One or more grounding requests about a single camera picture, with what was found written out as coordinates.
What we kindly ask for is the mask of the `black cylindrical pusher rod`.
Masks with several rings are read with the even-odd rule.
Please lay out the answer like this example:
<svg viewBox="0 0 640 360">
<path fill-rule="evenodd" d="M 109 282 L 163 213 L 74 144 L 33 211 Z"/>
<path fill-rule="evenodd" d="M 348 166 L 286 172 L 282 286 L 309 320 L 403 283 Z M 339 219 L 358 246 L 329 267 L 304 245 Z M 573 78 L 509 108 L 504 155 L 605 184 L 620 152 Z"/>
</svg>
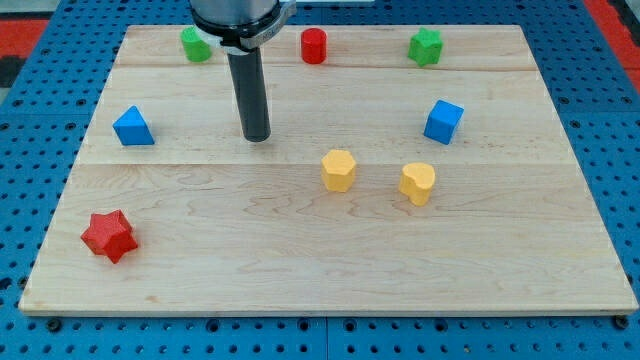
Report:
<svg viewBox="0 0 640 360">
<path fill-rule="evenodd" d="M 265 141 L 271 128 L 261 51 L 228 55 L 228 61 L 243 136 L 250 142 Z"/>
</svg>

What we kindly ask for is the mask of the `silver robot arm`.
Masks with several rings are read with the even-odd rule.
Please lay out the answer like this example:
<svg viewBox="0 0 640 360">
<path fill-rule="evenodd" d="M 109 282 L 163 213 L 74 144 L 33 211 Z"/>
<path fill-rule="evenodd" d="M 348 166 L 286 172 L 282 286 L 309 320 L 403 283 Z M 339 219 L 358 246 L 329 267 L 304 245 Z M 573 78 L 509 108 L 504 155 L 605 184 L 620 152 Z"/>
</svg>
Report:
<svg viewBox="0 0 640 360">
<path fill-rule="evenodd" d="M 196 33 L 227 55 L 243 136 L 262 142 L 271 134 L 260 47 L 296 13 L 296 1 L 190 0 Z"/>
</svg>

